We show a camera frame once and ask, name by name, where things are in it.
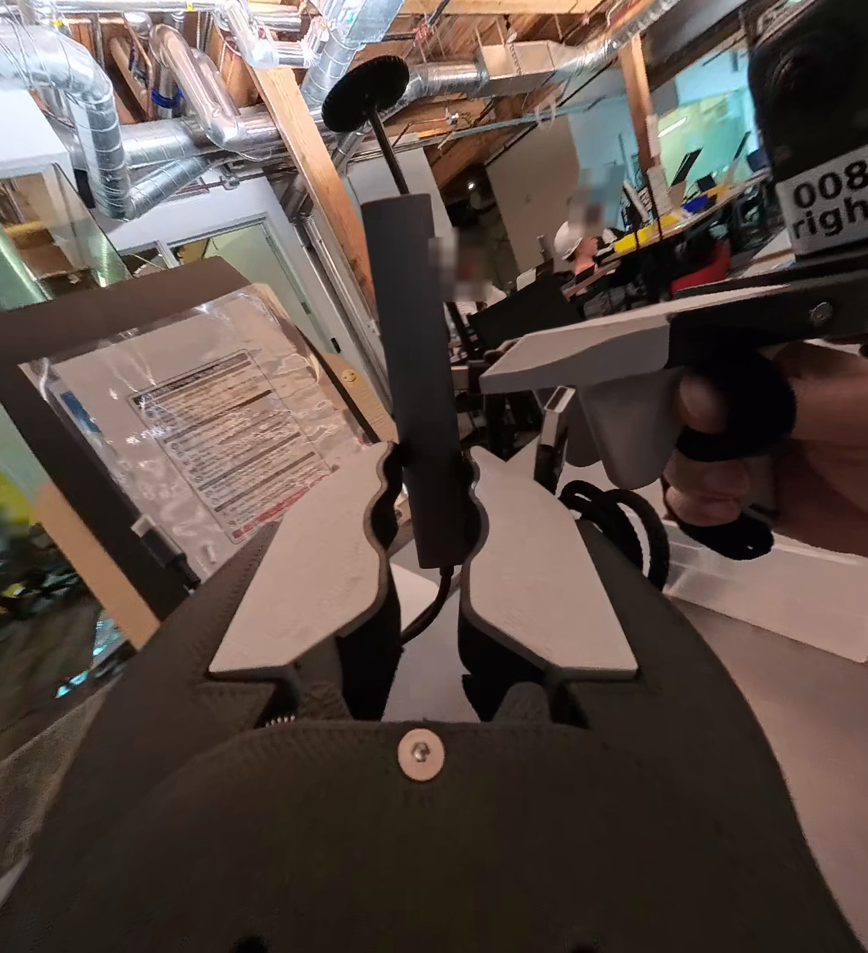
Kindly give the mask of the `cluttered wooden workbench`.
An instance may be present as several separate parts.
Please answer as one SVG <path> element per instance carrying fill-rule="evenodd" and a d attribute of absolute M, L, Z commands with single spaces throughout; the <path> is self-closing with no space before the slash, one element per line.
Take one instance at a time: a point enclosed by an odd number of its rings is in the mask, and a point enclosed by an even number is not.
<path fill-rule="evenodd" d="M 621 259 L 638 255 L 645 249 L 679 239 L 680 236 L 698 229 L 706 221 L 721 216 L 730 210 L 731 206 L 741 196 L 751 189 L 769 182 L 773 177 L 771 170 L 762 169 L 753 173 L 749 178 L 731 185 L 719 185 L 697 195 L 703 198 L 705 205 L 699 210 L 689 210 L 686 207 L 674 209 L 644 227 L 634 230 L 631 234 L 621 237 L 618 241 L 607 245 L 607 248 L 597 253 L 594 260 L 596 266 L 577 273 L 562 288 L 566 298 L 571 298 L 584 291 L 594 280 L 612 273 Z"/>

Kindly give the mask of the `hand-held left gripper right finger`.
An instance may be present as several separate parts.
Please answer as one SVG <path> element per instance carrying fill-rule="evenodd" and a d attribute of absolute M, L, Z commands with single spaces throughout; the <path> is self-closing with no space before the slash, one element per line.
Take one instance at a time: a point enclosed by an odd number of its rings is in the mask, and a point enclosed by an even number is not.
<path fill-rule="evenodd" d="M 603 546 L 591 553 L 578 520 L 524 473 L 485 449 L 470 460 L 480 528 L 460 588 L 467 694 L 502 697 L 528 683 L 555 697 L 636 684 L 626 615 L 640 577 L 598 533 Z"/>

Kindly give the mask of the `person's right hand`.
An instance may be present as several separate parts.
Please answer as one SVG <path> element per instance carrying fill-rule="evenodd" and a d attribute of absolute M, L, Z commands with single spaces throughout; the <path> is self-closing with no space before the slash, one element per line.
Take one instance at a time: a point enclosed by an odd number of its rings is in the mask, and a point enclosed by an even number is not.
<path fill-rule="evenodd" d="M 868 358 L 796 343 L 774 364 L 796 395 L 796 425 L 773 454 L 773 531 L 868 559 Z M 685 375 L 675 406 L 690 429 L 726 427 L 726 398 L 706 375 Z M 733 522 L 751 491 L 750 466 L 740 460 L 700 462 L 677 451 L 664 478 L 670 514 L 697 527 Z"/>

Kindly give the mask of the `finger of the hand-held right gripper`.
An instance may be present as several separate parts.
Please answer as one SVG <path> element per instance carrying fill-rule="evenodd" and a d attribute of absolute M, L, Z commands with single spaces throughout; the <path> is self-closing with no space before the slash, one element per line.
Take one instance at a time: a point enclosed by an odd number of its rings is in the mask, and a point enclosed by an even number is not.
<path fill-rule="evenodd" d="M 592 387 L 661 371 L 671 315 L 660 304 L 521 337 L 482 374 L 481 392 Z"/>

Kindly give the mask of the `grey usb hub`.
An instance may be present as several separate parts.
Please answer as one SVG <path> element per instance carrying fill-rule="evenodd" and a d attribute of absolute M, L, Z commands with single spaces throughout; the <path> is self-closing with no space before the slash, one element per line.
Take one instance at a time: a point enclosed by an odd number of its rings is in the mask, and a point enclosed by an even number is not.
<path fill-rule="evenodd" d="M 479 518 L 457 422 L 430 197 L 367 202 L 362 220 L 416 553 L 420 567 L 440 573 L 434 601 L 404 629 L 405 644 L 440 613 Z"/>

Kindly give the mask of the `wooden ceiling beam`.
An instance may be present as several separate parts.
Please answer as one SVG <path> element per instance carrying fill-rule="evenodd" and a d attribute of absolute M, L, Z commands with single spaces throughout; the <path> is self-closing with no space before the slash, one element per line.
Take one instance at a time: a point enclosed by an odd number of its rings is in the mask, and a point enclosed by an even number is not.
<path fill-rule="evenodd" d="M 368 305 L 377 312 L 365 232 L 292 69 L 248 66 L 315 207 L 333 232 Z"/>

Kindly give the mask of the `black disc on rod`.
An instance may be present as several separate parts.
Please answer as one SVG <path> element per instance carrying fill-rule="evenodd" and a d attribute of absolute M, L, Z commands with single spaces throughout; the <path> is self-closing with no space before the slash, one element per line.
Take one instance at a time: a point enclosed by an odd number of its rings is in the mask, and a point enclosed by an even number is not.
<path fill-rule="evenodd" d="M 369 59 L 347 72 L 330 89 L 321 106 L 321 118 L 335 134 L 353 134 L 369 125 L 379 144 L 398 192 L 409 195 L 399 165 L 381 121 L 380 113 L 393 109 L 404 94 L 409 67 L 396 55 Z"/>

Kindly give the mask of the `silver ventilation duct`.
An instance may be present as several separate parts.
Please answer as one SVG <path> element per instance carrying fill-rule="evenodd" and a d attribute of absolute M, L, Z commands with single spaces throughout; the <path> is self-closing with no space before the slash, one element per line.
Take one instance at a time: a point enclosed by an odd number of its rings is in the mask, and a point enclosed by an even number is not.
<path fill-rule="evenodd" d="M 93 56 L 58 31 L 0 24 L 0 90 L 45 87 L 71 102 L 95 208 L 110 219 L 142 217 L 213 167 L 208 156 L 185 157 L 167 161 L 133 182 L 113 85 Z"/>
<path fill-rule="evenodd" d="M 326 96 L 349 72 L 356 54 L 383 39 L 402 2 L 330 1 L 316 2 L 316 5 L 326 25 L 327 39 L 300 85 L 310 113 L 320 113 Z M 387 118 L 417 100 L 477 93 L 487 82 L 486 71 L 478 62 L 410 66 L 404 93 L 392 105 L 381 109 L 380 116 Z"/>
<path fill-rule="evenodd" d="M 191 48 L 178 30 L 155 25 L 150 49 L 159 65 L 173 75 L 184 101 L 216 147 L 260 159 L 280 146 L 282 139 L 272 118 L 242 114 L 212 61 Z"/>

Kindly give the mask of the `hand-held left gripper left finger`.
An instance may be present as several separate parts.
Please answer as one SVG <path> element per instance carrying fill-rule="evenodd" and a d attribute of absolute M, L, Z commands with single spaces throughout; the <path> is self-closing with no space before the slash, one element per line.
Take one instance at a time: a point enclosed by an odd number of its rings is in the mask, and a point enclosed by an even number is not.
<path fill-rule="evenodd" d="M 382 607 L 389 561 L 372 518 L 397 522 L 396 445 L 371 445 L 319 481 L 278 525 L 209 664 L 219 681 L 287 681 Z"/>

